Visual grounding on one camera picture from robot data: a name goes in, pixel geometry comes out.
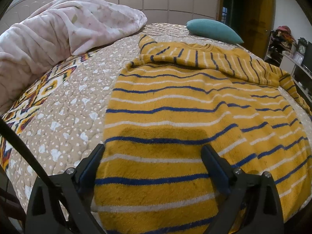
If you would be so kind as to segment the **small white desk clock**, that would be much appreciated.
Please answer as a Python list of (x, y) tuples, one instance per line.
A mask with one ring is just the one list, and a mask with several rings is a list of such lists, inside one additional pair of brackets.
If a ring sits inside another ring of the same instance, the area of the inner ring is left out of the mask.
[(304, 56), (300, 52), (296, 52), (293, 55), (293, 60), (295, 61), (296, 64), (301, 65), (302, 61), (304, 59)]

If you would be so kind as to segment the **teal pillow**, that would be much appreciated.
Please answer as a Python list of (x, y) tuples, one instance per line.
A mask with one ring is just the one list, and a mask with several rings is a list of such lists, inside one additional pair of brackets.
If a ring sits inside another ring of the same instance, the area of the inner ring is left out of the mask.
[(212, 19), (193, 19), (187, 22), (186, 28), (196, 36), (206, 37), (229, 44), (242, 44), (242, 38), (230, 27)]

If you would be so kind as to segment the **yellow striped knit sweater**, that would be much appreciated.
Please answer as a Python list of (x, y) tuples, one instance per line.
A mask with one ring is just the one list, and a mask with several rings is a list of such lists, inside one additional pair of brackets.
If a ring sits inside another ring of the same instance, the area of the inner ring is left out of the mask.
[(311, 149), (283, 88), (291, 75), (242, 49), (139, 40), (105, 115), (94, 200), (108, 233), (202, 233), (221, 196), (203, 165), (211, 145), (231, 166), (272, 174), (283, 217), (311, 194)]

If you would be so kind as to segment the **white shelf unit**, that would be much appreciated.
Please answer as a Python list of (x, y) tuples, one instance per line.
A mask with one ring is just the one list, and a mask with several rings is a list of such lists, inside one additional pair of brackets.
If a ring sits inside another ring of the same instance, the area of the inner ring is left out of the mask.
[(279, 67), (291, 74), (296, 88), (301, 96), (311, 104), (311, 72), (304, 66), (298, 65), (293, 60), (293, 55), (297, 52), (298, 40), (292, 45), (291, 50), (273, 41), (272, 31), (270, 41), (265, 55), (265, 61)]

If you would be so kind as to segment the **pink floral duvet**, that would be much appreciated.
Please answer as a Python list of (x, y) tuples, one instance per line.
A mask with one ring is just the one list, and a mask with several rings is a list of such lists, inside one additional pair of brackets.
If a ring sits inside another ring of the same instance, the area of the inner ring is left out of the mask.
[(1, 34), (1, 113), (60, 61), (128, 37), (147, 20), (104, 0), (54, 0), (13, 24)]

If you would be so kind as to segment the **pile of clothes on shelf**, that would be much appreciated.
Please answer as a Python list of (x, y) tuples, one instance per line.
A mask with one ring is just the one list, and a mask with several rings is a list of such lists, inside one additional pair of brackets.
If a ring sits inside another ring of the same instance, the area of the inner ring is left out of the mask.
[(279, 26), (275, 30), (272, 31), (273, 41), (277, 44), (281, 44), (285, 48), (291, 50), (293, 44), (296, 44), (296, 40), (291, 33), (291, 29), (286, 26)]

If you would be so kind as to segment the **black television screen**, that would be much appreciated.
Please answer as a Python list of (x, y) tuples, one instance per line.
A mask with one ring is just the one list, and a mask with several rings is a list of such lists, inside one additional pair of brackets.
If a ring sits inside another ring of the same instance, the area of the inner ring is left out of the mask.
[(312, 72), (312, 43), (311, 42), (308, 42), (305, 55), (304, 55), (304, 59), (301, 64), (310, 72)]

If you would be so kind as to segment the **dark mantel clock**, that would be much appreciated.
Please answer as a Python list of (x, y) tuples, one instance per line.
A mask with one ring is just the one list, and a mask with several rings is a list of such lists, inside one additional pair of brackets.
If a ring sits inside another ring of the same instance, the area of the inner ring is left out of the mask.
[(302, 56), (305, 56), (306, 48), (308, 47), (308, 41), (304, 37), (298, 39), (297, 52)]

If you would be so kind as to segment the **brown wooden door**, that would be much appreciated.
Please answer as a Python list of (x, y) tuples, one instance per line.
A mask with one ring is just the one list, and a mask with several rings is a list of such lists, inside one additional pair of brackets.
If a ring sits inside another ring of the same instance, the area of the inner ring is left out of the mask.
[(264, 58), (273, 27), (274, 0), (218, 0), (217, 20), (232, 28), (247, 50)]

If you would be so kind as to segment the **pink padded headboard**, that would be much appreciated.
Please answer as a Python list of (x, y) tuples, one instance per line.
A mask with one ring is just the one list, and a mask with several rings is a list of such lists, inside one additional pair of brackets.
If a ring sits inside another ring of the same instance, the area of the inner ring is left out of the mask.
[(0, 34), (3, 34), (13, 24), (28, 18), (37, 9), (54, 0), (20, 0), (10, 6), (1, 18)]

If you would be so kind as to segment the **beige dotted quilted bedspread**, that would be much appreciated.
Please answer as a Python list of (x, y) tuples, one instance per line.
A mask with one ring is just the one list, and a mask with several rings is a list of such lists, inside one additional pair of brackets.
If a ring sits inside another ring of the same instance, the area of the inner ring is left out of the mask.
[[(178, 25), (155, 24), (97, 51), (82, 63), (72, 62), (74, 71), (69, 73), (69, 80), (55, 92), (49, 92), (56, 86), (55, 80), (45, 87), (33, 85), (26, 93), (27, 101), (19, 102), (4, 116), (48, 174), (76, 167), (97, 144), (105, 145), (105, 115), (112, 91), (121, 71), (139, 57), (142, 35), (159, 42), (239, 48), (263, 61), (238, 45), (190, 36)], [(311, 149), (310, 110), (305, 111), (283, 88), (280, 92), (304, 126)]]

